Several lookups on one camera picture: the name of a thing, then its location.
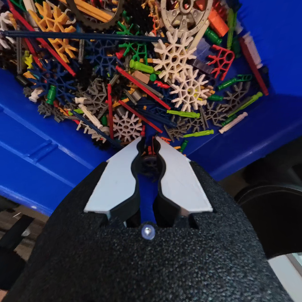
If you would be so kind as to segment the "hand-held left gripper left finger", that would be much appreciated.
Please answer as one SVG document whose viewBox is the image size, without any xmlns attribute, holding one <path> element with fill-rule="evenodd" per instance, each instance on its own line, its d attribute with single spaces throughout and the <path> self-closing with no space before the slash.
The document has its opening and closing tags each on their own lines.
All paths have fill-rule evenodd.
<svg viewBox="0 0 302 302">
<path fill-rule="evenodd" d="M 142 153 L 142 137 L 118 151 L 105 162 L 96 184 L 84 208 L 85 213 L 105 214 L 108 219 L 127 221 L 140 208 L 139 161 Z"/>
</svg>

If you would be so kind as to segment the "pile of toy building pieces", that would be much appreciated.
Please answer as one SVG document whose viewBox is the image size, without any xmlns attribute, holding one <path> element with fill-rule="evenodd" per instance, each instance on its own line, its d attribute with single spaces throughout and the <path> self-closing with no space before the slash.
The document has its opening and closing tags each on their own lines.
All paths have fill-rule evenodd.
<svg viewBox="0 0 302 302">
<path fill-rule="evenodd" d="M 225 133 L 269 94 L 239 1 L 1 1 L 1 69 L 43 118 L 101 150 L 142 126 L 181 145 Z"/>
</svg>

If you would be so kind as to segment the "black round object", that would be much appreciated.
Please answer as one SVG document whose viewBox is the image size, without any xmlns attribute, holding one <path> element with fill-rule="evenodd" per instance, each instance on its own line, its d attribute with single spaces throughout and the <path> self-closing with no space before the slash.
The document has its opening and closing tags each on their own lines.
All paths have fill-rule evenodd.
<svg viewBox="0 0 302 302">
<path fill-rule="evenodd" d="M 302 137 L 249 164 L 235 197 L 268 259 L 302 252 Z"/>
</svg>

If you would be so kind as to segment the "blue bin with toy pieces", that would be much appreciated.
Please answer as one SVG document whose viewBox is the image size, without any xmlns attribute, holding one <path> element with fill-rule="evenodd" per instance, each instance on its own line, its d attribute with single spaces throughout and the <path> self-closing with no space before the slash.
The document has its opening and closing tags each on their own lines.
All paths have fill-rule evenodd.
<svg viewBox="0 0 302 302">
<path fill-rule="evenodd" d="M 269 68 L 269 95 L 226 133 L 190 139 L 185 154 L 217 181 L 301 136 L 301 1 L 240 2 L 239 20 Z M 113 154 L 76 127 L 43 118 L 1 70 L 1 196 L 50 216 Z"/>
</svg>

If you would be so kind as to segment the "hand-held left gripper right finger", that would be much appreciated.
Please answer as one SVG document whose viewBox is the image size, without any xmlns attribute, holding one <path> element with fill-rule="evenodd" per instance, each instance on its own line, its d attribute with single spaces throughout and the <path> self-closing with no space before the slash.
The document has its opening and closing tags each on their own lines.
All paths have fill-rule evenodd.
<svg viewBox="0 0 302 302">
<path fill-rule="evenodd" d="M 159 197 L 175 206 L 177 215 L 213 212 L 191 160 L 159 137 L 154 139 L 154 150 L 162 166 L 158 182 Z"/>
</svg>

